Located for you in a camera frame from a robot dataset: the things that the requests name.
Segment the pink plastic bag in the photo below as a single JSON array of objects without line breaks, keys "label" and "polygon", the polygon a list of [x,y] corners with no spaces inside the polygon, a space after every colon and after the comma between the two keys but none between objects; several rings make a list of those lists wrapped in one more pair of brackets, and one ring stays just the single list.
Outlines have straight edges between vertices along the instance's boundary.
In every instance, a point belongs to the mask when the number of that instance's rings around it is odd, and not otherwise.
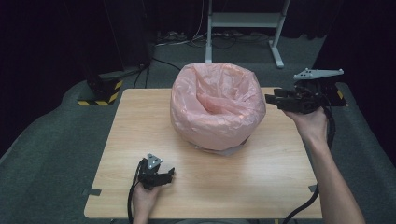
[{"label": "pink plastic bag", "polygon": [[255,74],[229,63],[191,63],[172,88],[171,121],[183,139],[229,155],[241,148],[265,116]]}]

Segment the trash bin lined with plastic bag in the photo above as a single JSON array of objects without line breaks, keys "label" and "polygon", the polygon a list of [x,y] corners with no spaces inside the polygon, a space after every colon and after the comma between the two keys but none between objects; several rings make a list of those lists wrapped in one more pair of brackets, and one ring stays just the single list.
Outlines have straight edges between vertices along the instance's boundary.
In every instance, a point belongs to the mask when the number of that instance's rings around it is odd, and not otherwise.
[{"label": "trash bin lined with plastic bag", "polygon": [[229,63],[191,63],[172,88],[171,122],[197,148],[229,155],[240,149],[265,116],[255,74]]}]

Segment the human arm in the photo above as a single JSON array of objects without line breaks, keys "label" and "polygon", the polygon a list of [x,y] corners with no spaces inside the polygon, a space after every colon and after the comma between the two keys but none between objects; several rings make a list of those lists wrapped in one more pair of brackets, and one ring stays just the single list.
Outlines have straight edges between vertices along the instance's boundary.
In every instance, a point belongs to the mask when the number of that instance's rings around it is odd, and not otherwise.
[{"label": "human arm", "polygon": [[154,187],[152,190],[143,188],[141,183],[138,183],[134,188],[134,195],[132,197],[132,204],[134,206],[134,224],[147,224],[149,214],[151,213],[161,186]]},{"label": "human arm", "polygon": [[325,223],[365,223],[327,145],[327,118],[323,108],[306,115],[284,112],[293,119],[300,136],[310,149]]}]

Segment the silver metal part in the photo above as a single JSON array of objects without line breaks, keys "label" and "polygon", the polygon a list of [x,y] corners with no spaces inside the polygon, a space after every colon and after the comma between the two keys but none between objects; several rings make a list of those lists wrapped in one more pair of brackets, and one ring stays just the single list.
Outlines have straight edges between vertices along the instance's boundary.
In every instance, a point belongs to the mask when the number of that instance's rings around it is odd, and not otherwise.
[{"label": "silver metal part", "polygon": [[307,69],[297,75],[294,75],[294,80],[303,80],[303,79],[317,79],[321,77],[334,77],[343,75],[344,71],[342,69],[339,70],[318,70],[318,69]]},{"label": "silver metal part", "polygon": [[151,170],[152,168],[158,166],[163,162],[160,158],[148,153],[148,168]]}]

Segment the crumpled plastic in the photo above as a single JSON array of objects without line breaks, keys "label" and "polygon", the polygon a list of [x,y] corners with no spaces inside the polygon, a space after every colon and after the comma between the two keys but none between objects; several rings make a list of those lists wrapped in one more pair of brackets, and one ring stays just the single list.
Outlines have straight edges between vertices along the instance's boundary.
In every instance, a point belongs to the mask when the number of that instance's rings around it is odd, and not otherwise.
[{"label": "crumpled plastic", "polygon": [[181,137],[205,151],[229,155],[265,116],[255,74],[230,63],[191,63],[172,87],[171,122]]}]

